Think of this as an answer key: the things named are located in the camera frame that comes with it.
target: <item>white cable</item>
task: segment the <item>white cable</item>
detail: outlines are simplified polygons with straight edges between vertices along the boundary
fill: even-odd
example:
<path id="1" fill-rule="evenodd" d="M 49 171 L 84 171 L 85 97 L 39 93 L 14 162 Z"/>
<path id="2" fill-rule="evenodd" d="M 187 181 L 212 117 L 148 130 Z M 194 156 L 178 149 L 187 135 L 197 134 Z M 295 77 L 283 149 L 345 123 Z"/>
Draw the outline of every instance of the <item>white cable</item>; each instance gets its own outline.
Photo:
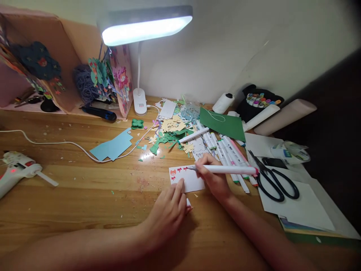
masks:
<path id="1" fill-rule="evenodd" d="M 157 115 L 157 118 L 155 119 L 155 122 L 156 122 L 157 119 L 158 119 L 158 117 L 159 117 L 160 111 L 159 111 L 158 107 L 155 107 L 155 108 L 158 110 L 158 115 Z M 149 130 L 142 136 L 142 138 L 144 138 L 144 137 L 146 136 L 146 134 L 149 133 L 149 131 L 153 128 L 153 125 L 152 125 L 152 126 L 149 128 Z M 33 144 L 38 144 L 38 145 L 45 145 L 45 144 L 66 144 L 66 143 L 73 144 L 73 145 L 79 147 L 83 152 L 85 152 L 85 154 L 86 154 L 87 156 L 89 156 L 89 158 L 90 158 L 91 160 L 93 160 L 93 161 L 95 161 L 95 162 L 97 162 L 97 163 L 107 163 L 107 162 L 110 162 L 110 161 L 111 161 L 111 159 L 105 160 L 105 161 L 99 161 L 99 160 L 93 158 L 82 146 L 80 146 L 80 145 L 78 145 L 77 143 L 74 143 L 74 142 L 65 141 L 65 142 L 42 142 L 42 143 L 38 143 L 38 142 L 34 142 L 34 141 L 30 140 L 30 139 L 27 137 L 27 135 L 25 134 L 25 132 L 24 132 L 23 130 L 10 130 L 10 131 L 0 131 L 0 132 L 22 132 L 27 141 L 29 141 L 30 143 L 33 143 Z M 126 155 L 123 155 L 123 156 L 119 156 L 117 159 L 126 157 L 128 154 L 130 154 L 130 153 L 138 146 L 138 144 L 136 144 L 136 145 L 134 146 L 134 148 L 133 148 L 129 153 L 127 153 Z"/>

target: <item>black pouch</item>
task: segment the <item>black pouch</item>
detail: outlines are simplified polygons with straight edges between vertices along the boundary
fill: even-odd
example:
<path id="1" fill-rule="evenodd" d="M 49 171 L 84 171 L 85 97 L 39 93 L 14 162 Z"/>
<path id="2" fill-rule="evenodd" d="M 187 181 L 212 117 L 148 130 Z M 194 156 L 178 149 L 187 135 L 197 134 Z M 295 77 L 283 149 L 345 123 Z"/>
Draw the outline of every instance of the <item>black pouch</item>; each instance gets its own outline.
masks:
<path id="1" fill-rule="evenodd" d="M 236 112 L 240 115 L 241 119 L 244 120 L 245 122 L 250 121 L 256 115 L 258 115 L 262 110 L 264 110 L 264 108 L 254 107 L 247 103 L 247 95 L 249 93 L 253 93 L 253 94 L 264 93 L 264 98 L 266 98 L 266 99 L 270 99 L 272 101 L 281 100 L 281 103 L 279 103 L 278 106 L 280 106 L 285 101 L 285 99 L 282 98 L 281 96 L 275 95 L 272 92 L 270 92 L 269 90 L 257 88 L 256 85 L 249 85 L 244 90 L 242 90 L 242 92 L 243 92 L 245 98 L 238 105 Z"/>

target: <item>wooden desk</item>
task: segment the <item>wooden desk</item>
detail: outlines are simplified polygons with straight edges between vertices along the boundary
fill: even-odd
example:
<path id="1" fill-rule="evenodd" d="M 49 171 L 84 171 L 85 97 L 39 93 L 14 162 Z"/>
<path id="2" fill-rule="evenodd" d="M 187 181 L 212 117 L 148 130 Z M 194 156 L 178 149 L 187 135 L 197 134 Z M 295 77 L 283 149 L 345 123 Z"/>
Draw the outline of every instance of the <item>wooden desk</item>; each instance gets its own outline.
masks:
<path id="1" fill-rule="evenodd" d="M 148 104 L 160 100 L 147 99 Z M 128 122 L 109 123 L 92 117 L 0 111 L 0 125 L 8 130 L 22 129 L 37 142 L 66 140 L 91 150 L 130 127 L 132 118 L 143 119 L 145 126 L 150 127 L 156 115 L 156 110 L 150 108 L 147 115 L 138 117 L 132 108 Z M 132 143 L 144 133 L 145 130 L 132 131 Z M 34 145 L 19 132 L 1 133 L 0 150 L 18 151 L 32 157 L 59 186 L 53 188 L 39 177 L 23 179 L 0 200 L 0 256 L 27 242 L 63 232 L 129 227 L 142 222 L 160 191 L 170 185 L 168 168 L 194 162 L 179 149 L 169 152 L 163 144 L 159 149 L 161 153 L 157 156 L 153 156 L 149 148 L 146 151 L 135 149 L 115 162 L 97 164 L 70 144 Z M 283 232 L 277 218 L 263 211 L 254 187 L 248 184 L 251 195 L 246 195 L 230 180 L 229 184 L 247 206 Z M 137 263 L 138 270 L 170 270 L 175 266 L 177 270 L 269 269 L 208 190 L 187 196 L 194 207 L 191 215 L 168 245 Z M 359 256 L 340 247 L 297 246 L 326 270 L 350 269 Z"/>

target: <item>light blue paper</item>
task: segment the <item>light blue paper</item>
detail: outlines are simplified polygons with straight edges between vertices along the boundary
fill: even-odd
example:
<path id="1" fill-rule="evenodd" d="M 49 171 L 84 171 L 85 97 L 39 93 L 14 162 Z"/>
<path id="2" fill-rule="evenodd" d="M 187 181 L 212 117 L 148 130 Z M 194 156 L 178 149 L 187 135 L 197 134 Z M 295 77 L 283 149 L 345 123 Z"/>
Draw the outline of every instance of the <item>light blue paper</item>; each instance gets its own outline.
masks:
<path id="1" fill-rule="evenodd" d="M 128 134 L 128 131 L 130 131 L 130 128 L 120 133 L 114 139 L 96 146 L 94 149 L 90 150 L 91 154 L 99 161 L 103 161 L 107 157 L 114 161 L 132 145 L 130 140 L 133 137 Z"/>

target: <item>forearm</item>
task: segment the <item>forearm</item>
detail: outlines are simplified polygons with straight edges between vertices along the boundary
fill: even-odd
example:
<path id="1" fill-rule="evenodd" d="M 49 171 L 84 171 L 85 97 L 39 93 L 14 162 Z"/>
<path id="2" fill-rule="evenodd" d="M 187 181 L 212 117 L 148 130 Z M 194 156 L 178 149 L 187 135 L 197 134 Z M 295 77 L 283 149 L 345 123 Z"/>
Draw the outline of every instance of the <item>forearm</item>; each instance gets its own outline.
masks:
<path id="1" fill-rule="evenodd" d="M 235 196 L 221 204 L 274 270 L 317 270 L 284 235 L 248 209 Z"/>
<path id="2" fill-rule="evenodd" d="M 38 241 L 6 255 L 0 270 L 90 270 L 121 265 L 150 250 L 141 225 L 81 230 Z"/>

